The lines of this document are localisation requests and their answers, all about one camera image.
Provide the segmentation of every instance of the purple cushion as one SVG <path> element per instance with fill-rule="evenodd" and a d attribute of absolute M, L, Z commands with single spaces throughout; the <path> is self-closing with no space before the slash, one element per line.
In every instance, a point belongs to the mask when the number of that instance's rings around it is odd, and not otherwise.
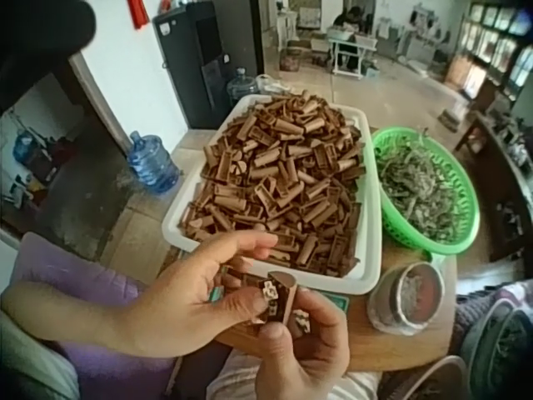
<path fill-rule="evenodd" d="M 144 285 L 62 250 L 34 233 L 22 239 L 11 282 L 48 283 L 91 303 L 118 306 L 136 298 Z M 175 358 L 131 357 L 103 347 L 58 342 L 53 346 L 76 368 L 82 398 L 157 399 Z"/>

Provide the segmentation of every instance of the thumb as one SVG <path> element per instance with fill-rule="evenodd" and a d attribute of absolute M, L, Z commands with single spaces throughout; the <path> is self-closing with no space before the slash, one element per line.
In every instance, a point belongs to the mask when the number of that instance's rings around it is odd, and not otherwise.
<path fill-rule="evenodd" d="M 244 287 L 224 296 L 220 302 L 210 304 L 210 314 L 217 321 L 220 331 L 250 321 L 263 313 L 267 307 L 267 300 L 258 287 Z"/>
<path fill-rule="evenodd" d="M 270 371 L 280 376 L 291 376 L 298 366 L 292 347 L 292 336 L 289 329 L 279 322 L 269 322 L 259 332 L 263 347 L 263 362 Z"/>

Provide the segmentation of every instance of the hand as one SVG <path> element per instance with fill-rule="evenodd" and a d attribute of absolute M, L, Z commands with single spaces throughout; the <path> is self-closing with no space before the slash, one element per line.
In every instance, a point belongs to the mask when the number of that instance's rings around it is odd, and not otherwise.
<path fill-rule="evenodd" d="M 348 367 L 350 348 L 344 313 L 321 294 L 301 288 L 294 308 L 309 313 L 311 333 L 293 341 L 289 329 L 278 322 L 262 328 L 258 400 L 324 400 Z"/>
<path fill-rule="evenodd" d="M 170 266 L 138 300 L 120 311 L 120 336 L 133 346 L 127 353 L 147 357 L 188 354 L 264 312 L 267 302 L 257 287 L 241 288 L 220 302 L 207 300 L 221 264 L 231 260 L 245 272 L 248 262 L 234 256 L 268 258 L 276 241 L 277 236 L 259 231 L 223 233 Z"/>

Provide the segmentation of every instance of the green plastic basket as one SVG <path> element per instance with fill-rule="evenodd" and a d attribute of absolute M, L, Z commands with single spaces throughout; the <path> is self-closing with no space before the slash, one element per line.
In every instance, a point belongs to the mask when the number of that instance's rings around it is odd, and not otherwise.
<path fill-rule="evenodd" d="M 376 132 L 372 138 L 376 158 L 397 143 L 411 140 L 420 140 L 420 134 L 408 127 L 388 127 Z M 456 227 L 456 236 L 444 243 L 425 237 L 403 218 L 381 187 L 383 226 L 395 240 L 409 248 L 421 248 L 431 253 L 445 255 L 464 252 L 474 242 L 480 226 L 480 209 L 476 192 L 465 170 L 450 152 L 430 137 L 425 137 L 423 140 L 431 152 L 433 162 L 441 165 L 447 181 L 457 192 L 456 207 L 463 217 Z"/>

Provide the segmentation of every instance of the white plastic tray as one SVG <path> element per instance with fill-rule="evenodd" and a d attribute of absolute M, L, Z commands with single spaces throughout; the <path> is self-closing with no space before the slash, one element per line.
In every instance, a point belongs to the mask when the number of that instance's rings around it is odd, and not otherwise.
<path fill-rule="evenodd" d="M 221 125 L 211 144 L 215 143 L 226 129 L 227 124 L 243 114 L 252 104 L 267 103 L 270 96 L 250 95 L 241 99 L 235 106 L 226 121 Z M 381 202 L 379 181 L 377 176 L 376 159 L 370 135 L 370 128 L 364 112 L 345 106 L 332 104 L 331 107 L 342 112 L 346 119 L 353 119 L 356 126 L 361 130 L 364 147 L 364 163 L 366 175 L 357 180 L 359 191 L 358 201 L 362 203 L 361 216 L 357 226 L 356 257 L 361 260 L 353 270 L 345 277 L 328 277 L 311 272 L 291 269 L 298 284 L 325 290 L 334 293 L 363 294 L 370 292 L 380 277 L 381 270 Z M 202 181 L 200 172 L 206 162 L 205 156 L 198 156 L 197 164 L 191 168 L 182 188 L 172 202 L 167 215 L 162 223 L 163 237 L 171 244 L 185 250 L 193 251 L 199 244 L 188 237 L 183 236 L 181 229 L 177 227 L 182 215 L 187 209 L 189 202 L 194 198 L 197 184 Z M 280 267 L 268 262 L 253 260 L 250 273 L 266 277 L 270 271 L 286 271 L 286 267 Z"/>

